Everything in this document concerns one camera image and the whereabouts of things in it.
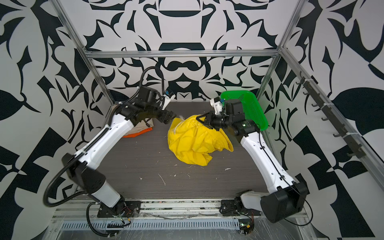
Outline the beige shorts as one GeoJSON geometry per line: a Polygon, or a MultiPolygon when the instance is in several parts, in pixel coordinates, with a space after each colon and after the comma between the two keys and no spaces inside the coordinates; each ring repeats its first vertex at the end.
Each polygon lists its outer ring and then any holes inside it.
{"type": "Polygon", "coordinates": [[[136,126],[134,126],[130,131],[127,132],[127,135],[138,134],[144,130],[152,128],[154,126],[152,119],[145,119],[139,122],[136,126]]]}

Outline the yellow shorts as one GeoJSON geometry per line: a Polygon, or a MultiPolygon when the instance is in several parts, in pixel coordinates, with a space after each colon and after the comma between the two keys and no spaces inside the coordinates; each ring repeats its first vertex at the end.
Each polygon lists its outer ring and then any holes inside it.
{"type": "Polygon", "coordinates": [[[209,129],[197,120],[173,119],[168,131],[168,146],[176,158],[188,165],[207,166],[215,151],[234,151],[229,137],[223,130],[209,129]]]}

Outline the orange shorts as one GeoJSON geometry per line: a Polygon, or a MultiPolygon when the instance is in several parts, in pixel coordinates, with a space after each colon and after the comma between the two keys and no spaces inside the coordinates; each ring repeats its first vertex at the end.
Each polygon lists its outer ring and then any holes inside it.
{"type": "Polygon", "coordinates": [[[137,133],[126,134],[123,136],[123,138],[135,138],[135,137],[138,137],[138,136],[143,135],[145,133],[148,133],[152,130],[153,130],[153,128],[147,128],[147,129],[144,129],[144,130],[137,132],[137,133]]]}

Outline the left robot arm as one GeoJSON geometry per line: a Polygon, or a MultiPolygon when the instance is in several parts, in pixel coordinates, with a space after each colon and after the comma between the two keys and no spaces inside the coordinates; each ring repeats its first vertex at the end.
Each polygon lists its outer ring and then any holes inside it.
{"type": "Polygon", "coordinates": [[[64,156],[69,178],[86,195],[119,213],[123,208],[123,197],[107,182],[98,167],[115,144],[139,123],[150,119],[164,124],[171,122],[176,114],[166,107],[175,97],[170,90],[160,95],[155,89],[140,87],[132,101],[118,103],[105,127],[88,144],[74,155],[64,156]]]}

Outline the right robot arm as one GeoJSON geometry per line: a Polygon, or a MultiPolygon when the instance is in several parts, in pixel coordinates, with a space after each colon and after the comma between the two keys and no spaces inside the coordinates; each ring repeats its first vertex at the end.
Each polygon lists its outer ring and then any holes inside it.
{"type": "Polygon", "coordinates": [[[259,169],[268,194],[259,195],[249,190],[240,193],[237,201],[242,209],[256,210],[272,223],[285,220],[301,212],[309,193],[304,183],[298,183],[268,148],[261,133],[261,127],[246,119],[240,100],[210,100],[213,110],[197,116],[197,121],[216,131],[226,129],[236,137],[259,169]]]}

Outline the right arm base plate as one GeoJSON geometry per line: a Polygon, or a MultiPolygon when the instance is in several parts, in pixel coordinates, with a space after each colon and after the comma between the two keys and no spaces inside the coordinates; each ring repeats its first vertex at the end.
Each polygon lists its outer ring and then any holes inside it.
{"type": "Polygon", "coordinates": [[[226,217],[237,215],[246,215],[251,217],[261,215],[260,211],[244,208],[237,200],[221,200],[219,212],[226,217]]]}

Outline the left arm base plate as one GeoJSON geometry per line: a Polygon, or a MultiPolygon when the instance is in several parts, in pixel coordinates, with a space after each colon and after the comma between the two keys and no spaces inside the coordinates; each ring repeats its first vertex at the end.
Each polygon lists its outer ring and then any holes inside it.
{"type": "Polygon", "coordinates": [[[107,207],[101,203],[97,214],[98,218],[112,218],[112,217],[123,217],[130,218],[135,214],[138,214],[141,210],[141,201],[119,201],[113,208],[107,207]]]}

